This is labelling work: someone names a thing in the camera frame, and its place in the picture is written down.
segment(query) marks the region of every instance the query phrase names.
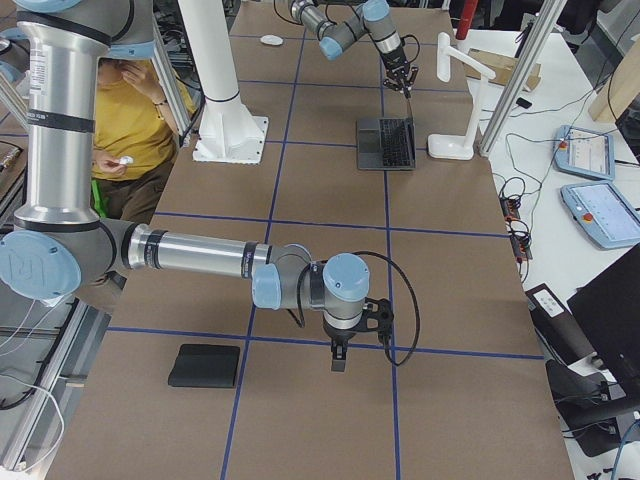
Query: white desk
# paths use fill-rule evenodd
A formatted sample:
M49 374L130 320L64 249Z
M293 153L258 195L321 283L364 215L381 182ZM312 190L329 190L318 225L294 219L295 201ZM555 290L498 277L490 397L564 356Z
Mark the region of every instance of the white desk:
M515 43L517 35L517 32L472 30L459 48L462 51L478 48L503 55L513 55L517 48ZM517 108L512 115L524 111L557 109L578 100L592 88L560 34L554 33L550 36L538 58L538 63L542 65L542 81L533 92L523 92L521 95L533 105L529 110ZM470 79L469 86L475 94L478 81ZM493 110L503 87L490 85L488 90L483 108ZM526 181L526 191L536 190L538 185L535 181L514 170L507 151L507 135L516 133L532 140L551 140L561 125L572 123L577 127L596 131L614 129L613 124L596 123L589 117L587 109L594 97L595 93L592 93L558 112L510 118L489 157L493 171L506 178L523 177ZM481 118L489 116L490 113L487 112ZM482 131L487 123L481 122ZM635 162L633 154L620 133L616 131L613 136L616 160ZM515 165L520 170L542 180L551 163L552 143L532 143L514 136L510 136L508 142ZM533 212L531 247L533 260L529 262L529 274L523 284L525 290L540 283L546 283L561 300L566 301L575 293L577 287L589 282L628 250L603 250L596 247L573 220L560 198L560 187L583 181L587 180L559 172L554 167L549 170L543 182L538 205ZM640 168L617 164L614 183L631 205L640 206ZM496 177L496 186L499 188L501 185L502 180ZM514 182L512 187L513 189L507 190L507 193L516 192L520 185ZM520 207L520 215L530 227L535 199L535 195L525 197ZM566 443L576 479L583 480L587 475L602 472L603 468L610 468L613 464L615 451L588 458L574 440L567 440ZM617 477L640 478L640 442L625 447ZM604 474L603 478L608 478L608 474Z

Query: white lamp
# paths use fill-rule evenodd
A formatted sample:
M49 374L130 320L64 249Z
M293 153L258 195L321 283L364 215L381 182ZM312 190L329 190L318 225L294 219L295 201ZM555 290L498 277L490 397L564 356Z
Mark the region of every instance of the white lamp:
M436 72L438 78L443 82L451 79L451 57L466 63L480 74L480 88L473 102L473 110L467 125L467 133L461 135L429 135L427 144L429 155L435 158L452 158L455 160L470 160L473 157L473 141L480 122L480 111L482 110L482 100L489 80L495 78L493 70L465 55L460 50L451 46L449 35L440 32L438 35L438 57Z

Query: blue joint cap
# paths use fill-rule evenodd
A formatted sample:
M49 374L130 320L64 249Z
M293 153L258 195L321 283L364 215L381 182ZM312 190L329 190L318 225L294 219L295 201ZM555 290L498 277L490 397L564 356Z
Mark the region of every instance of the blue joint cap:
M29 40L29 37L27 37L25 33L22 30L20 30L19 27L12 27L12 28L7 28L6 30L3 30L2 32L0 32L0 37L4 37L7 40L13 40L13 41Z
M282 302L282 288L278 269L272 263L258 267L253 273L251 297L258 308L277 310Z
M14 0L18 6L25 10L38 13L62 12L71 7L75 7L82 0Z
M362 14L368 22L377 22L389 15L389 4L386 0L369 0L362 6Z
M111 45L109 53L105 55L117 60L145 60L153 58L154 42L129 43L122 45Z
M17 82L24 77L24 74L10 63L0 61L0 73L4 75L9 83Z
M335 60L342 55L342 46L331 37L324 37L320 40L320 50L328 60Z
M331 257L322 270L322 278L327 290L345 302L358 302L369 293L369 267L351 253Z
M80 286L80 266L57 240L18 230L0 241L0 278L20 295L48 300Z

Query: white cable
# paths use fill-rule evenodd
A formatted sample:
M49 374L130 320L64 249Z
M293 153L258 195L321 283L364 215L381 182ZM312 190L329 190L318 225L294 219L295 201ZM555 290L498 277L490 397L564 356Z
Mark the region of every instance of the white cable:
M42 393L44 393L49 398L49 400L51 400L51 403L53 403L53 406L56 409L56 413L58 414L58 417L60 418L60 434L58 435L58 438L56 439L55 442L53 442L53 446L49 449L49 451L47 453L45 453L42 457L40 457L30 467L27 467L24 470L20 470L20 472L19 472L19 473L26 473L29 470L32 470L33 468L35 468L40 463L42 463L45 458L47 458L49 455L51 455L55 451L55 449L58 448L58 445L60 445L60 441L62 440L62 436L64 435L64 417L62 416L62 412L60 411L60 406L58 405L58 401L51 394L51 392L49 392L48 390L45 390L44 388L39 387L37 385L31 385L29 383L23 382L22 380L14 377L12 375L7 375L6 373L0 373L0 378L9 378L9 379L13 380L14 382L18 382L18 383L24 385L25 387L35 388L36 390L41 391Z
M37 323L36 323L33 327L31 327L31 329L29 330L29 333L27 333L27 335L22 339L22 342L20 342L20 343L18 344L18 346L14 347L14 348L13 348L13 350L9 350L8 352L0 353L0 357L3 357L3 356L5 356L5 355L9 355L10 353L13 353L13 352L15 352L16 350L19 350L20 348L22 348L22 346L25 344L25 342L26 342L27 340L29 340L29 337L31 337L31 334L35 331L35 329L36 329L36 328L38 328L38 327L40 326L40 324L44 321L44 319L45 319L45 318L47 318L47 316L48 316L51 312L53 312L53 308L52 308L51 310L49 310L47 313L45 313L45 314L40 318L40 320L38 320L38 321L37 321Z
M36 301L32 301L31 302L31 306L29 307L29 310L27 310L27 313L25 314L24 318L22 319L22 322L20 322L20 325L17 326L15 332L13 332L9 338L7 338L4 342L0 343L0 348L4 347L7 343L9 343L13 337L15 337L18 332L20 331L20 329L22 328L22 326L25 324L25 322L27 321L27 318L29 318L29 314L31 313L31 310L33 310L33 306L36 304Z

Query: brown table surface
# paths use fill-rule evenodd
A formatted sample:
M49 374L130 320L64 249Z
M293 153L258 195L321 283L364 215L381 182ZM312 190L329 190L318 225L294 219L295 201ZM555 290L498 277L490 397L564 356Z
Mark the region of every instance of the brown table surface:
M471 109L460 65L451 83L435 79L448 15L393 16L421 43L415 171L356 169L356 119L404 115L401 95L381 88L373 46L362 40L329 63L271 4L246 2L231 43L243 102L270 117L263 160L203 164L185 149L153 226L301 243L318 259L391 255L420 302L412 359L393 368L361 334L346 372L332 373L320 314L301 330L285 312L253 308L246 281L135 271L48 478L573 478L490 165L426 153L429 133L463 133ZM284 45L261 45L267 33ZM381 261L367 262L370 296L394 303L401 357L409 295ZM236 388L167 386L183 343L241 347Z

